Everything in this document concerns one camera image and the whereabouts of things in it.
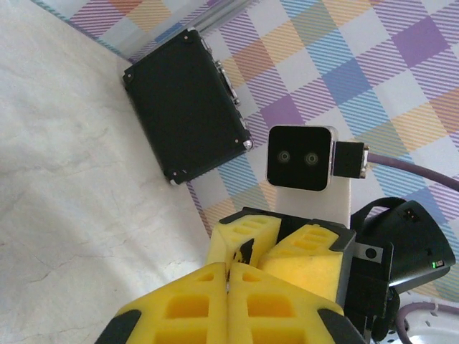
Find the white marble surface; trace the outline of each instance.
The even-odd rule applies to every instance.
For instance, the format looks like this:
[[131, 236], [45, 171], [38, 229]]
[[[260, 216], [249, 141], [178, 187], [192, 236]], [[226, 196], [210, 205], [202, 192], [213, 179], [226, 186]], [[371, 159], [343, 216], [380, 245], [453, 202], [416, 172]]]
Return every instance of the white marble surface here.
[[0, 1], [0, 27], [0, 343], [94, 343], [209, 239], [162, 178], [127, 63], [28, 0]]

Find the yellow foam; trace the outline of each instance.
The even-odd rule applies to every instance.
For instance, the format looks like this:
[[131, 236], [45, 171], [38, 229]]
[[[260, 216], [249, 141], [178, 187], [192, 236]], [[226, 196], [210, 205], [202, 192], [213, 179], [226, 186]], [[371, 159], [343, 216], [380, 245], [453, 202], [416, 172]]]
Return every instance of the yellow foam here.
[[257, 266], [260, 257], [274, 247], [281, 220], [265, 215], [246, 215], [230, 224], [215, 225], [210, 239], [207, 264], [233, 262]]
[[225, 344], [227, 283], [224, 263], [207, 265], [121, 308], [140, 310], [126, 344]]
[[338, 234], [318, 224], [305, 225], [287, 236], [258, 263], [264, 272], [336, 301], [342, 252], [330, 250]]
[[318, 314], [334, 302], [246, 264], [229, 278], [228, 344], [334, 344]]

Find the plaid fabric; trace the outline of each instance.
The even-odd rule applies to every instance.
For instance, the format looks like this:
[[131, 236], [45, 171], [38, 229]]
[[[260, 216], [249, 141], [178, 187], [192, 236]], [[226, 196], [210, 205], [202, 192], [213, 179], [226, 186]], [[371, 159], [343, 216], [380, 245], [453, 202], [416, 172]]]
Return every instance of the plaid fabric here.
[[[35, 2], [135, 61], [216, 1]], [[207, 41], [255, 139], [255, 149], [188, 184], [209, 232], [243, 206], [273, 209], [265, 154], [276, 124], [332, 125], [342, 140], [459, 179], [459, 1], [262, 0]], [[383, 196], [419, 201], [459, 258], [459, 195], [371, 167], [353, 182], [353, 211]], [[418, 292], [459, 301], [459, 267]]]
[[169, 34], [228, 0], [32, 0], [134, 62]]

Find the camera lens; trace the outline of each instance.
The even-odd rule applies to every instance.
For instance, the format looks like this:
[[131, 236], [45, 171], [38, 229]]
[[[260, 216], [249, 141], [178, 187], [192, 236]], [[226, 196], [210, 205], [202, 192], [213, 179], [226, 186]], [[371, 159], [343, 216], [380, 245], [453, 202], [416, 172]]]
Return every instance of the camera lens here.
[[286, 150], [283, 150], [278, 154], [278, 160], [280, 163], [287, 163], [288, 161], [290, 161], [290, 153]]
[[316, 153], [313, 153], [313, 152], [308, 153], [304, 157], [304, 162], [308, 166], [315, 166], [318, 163], [318, 155]]

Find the cable connector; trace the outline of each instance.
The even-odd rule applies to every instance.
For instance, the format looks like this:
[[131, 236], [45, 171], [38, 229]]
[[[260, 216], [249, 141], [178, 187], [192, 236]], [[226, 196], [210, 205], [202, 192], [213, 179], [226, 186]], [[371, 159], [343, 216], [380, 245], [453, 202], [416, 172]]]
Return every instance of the cable connector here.
[[333, 175], [346, 178], [365, 178], [368, 154], [369, 146], [363, 142], [336, 142]]

